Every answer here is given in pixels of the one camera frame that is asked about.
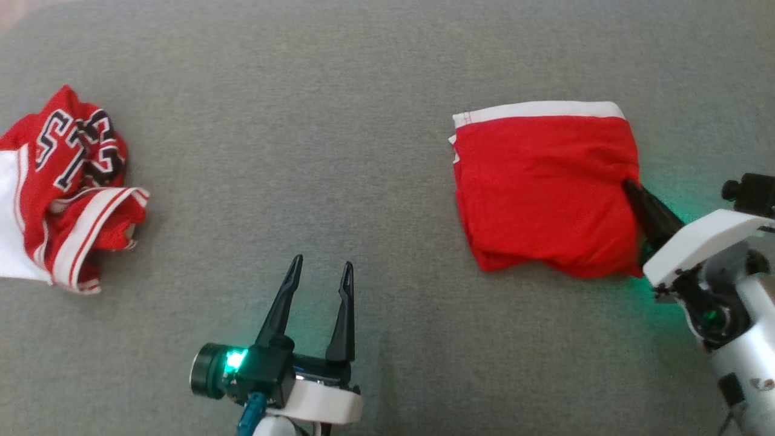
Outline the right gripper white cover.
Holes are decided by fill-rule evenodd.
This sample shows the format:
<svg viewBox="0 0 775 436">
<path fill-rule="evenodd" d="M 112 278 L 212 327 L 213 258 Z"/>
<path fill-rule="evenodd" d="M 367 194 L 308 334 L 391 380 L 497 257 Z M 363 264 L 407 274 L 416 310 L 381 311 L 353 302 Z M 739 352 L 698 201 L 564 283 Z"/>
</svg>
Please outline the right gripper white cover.
<svg viewBox="0 0 775 436">
<path fill-rule="evenodd" d="M 752 315 L 737 287 L 766 273 L 766 257 L 748 243 L 766 229 L 766 218 L 717 210 L 685 225 L 639 182 L 626 179 L 622 188 L 647 245 L 659 249 L 643 265 L 655 299 L 681 305 L 689 328 L 710 351 L 744 334 Z"/>
</svg>

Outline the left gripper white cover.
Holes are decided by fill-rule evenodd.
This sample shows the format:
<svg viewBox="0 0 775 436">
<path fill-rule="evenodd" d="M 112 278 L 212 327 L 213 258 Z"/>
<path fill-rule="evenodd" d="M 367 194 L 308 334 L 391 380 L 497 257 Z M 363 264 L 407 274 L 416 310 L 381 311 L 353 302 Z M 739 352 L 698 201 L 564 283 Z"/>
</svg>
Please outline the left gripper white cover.
<svg viewBox="0 0 775 436">
<path fill-rule="evenodd" d="M 301 280 L 303 255 L 297 254 L 283 279 L 271 309 L 263 321 L 256 345 L 268 347 L 285 336 L 294 293 Z M 337 426 L 361 419 L 363 397 L 351 385 L 355 360 L 354 266 L 346 262 L 341 274 L 337 322 L 326 350 L 326 359 L 294 354 L 294 385 L 283 408 L 268 408 L 268 415 Z"/>
</svg>

